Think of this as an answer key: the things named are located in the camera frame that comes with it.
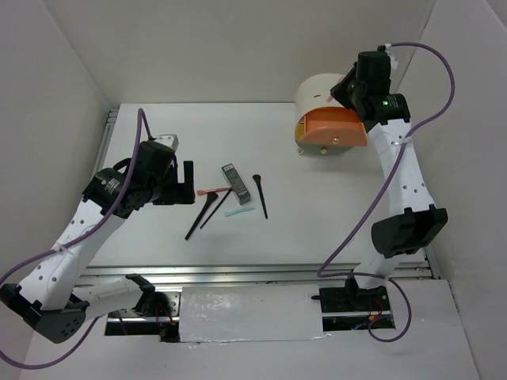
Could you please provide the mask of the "mint green makeup spatula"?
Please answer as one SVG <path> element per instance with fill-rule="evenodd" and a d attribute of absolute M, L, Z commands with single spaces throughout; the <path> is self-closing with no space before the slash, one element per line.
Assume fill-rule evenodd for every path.
<path fill-rule="evenodd" d="M 239 209 L 234 210 L 234 211 L 225 211 L 224 212 L 224 216 L 226 218 L 229 218 L 229 217 L 232 217 L 232 216 L 235 216 L 235 215 L 239 215 L 241 213 L 251 212 L 251 211 L 255 211 L 255 210 L 256 210 L 256 207 L 243 207 L 243 208 L 239 208 Z"/>

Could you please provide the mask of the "grey makeup box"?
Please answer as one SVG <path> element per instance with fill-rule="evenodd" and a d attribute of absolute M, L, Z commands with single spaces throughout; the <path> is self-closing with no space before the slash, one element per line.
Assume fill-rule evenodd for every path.
<path fill-rule="evenodd" d="M 246 187 L 244 181 L 240 177 L 238 170 L 233 164 L 227 164 L 221 167 L 221 172 L 225 176 L 227 183 L 231 186 L 231 190 L 236 196 L 240 205 L 244 205 L 251 201 L 250 191 Z"/>

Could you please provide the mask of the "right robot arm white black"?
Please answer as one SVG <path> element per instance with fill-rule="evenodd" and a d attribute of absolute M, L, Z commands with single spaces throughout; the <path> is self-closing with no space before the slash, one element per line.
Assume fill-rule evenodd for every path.
<path fill-rule="evenodd" d="M 385 295 L 385 278 L 408 256 L 426 247 L 448 221 L 425 186 L 410 136 L 410 111 L 403 95 L 391 93 L 391 57 L 385 51 L 359 53 L 353 68 L 330 91 L 352 110 L 379 155 L 389 216 L 372 224 L 375 248 L 345 281 L 343 299 L 368 310 Z"/>

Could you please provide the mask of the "round cream drawer organizer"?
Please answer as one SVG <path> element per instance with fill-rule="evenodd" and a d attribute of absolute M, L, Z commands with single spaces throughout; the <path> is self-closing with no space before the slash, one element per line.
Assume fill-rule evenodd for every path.
<path fill-rule="evenodd" d="M 295 94 L 295 144 L 300 155 L 339 155 L 368 145 L 364 125 L 352 110 L 336 100 L 327 102 L 330 89 L 343 76 L 316 74 L 306 79 Z"/>

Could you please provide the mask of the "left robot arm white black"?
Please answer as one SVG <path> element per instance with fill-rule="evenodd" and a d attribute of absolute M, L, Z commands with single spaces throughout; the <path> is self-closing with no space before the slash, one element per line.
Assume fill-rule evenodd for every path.
<path fill-rule="evenodd" d="M 69 340 L 82 324 L 111 312 L 130 309 L 153 315 L 166 297 L 147 279 L 127 274 L 102 285 L 77 287 L 90 261 L 131 215 L 146 204 L 192 204 L 193 162 L 184 163 L 184 181 L 177 179 L 176 135 L 144 141 L 131 177 L 129 159 L 98 171 L 83 192 L 76 213 L 42 260 L 20 283 L 1 287 L 1 300 L 27 325 L 55 344 Z"/>

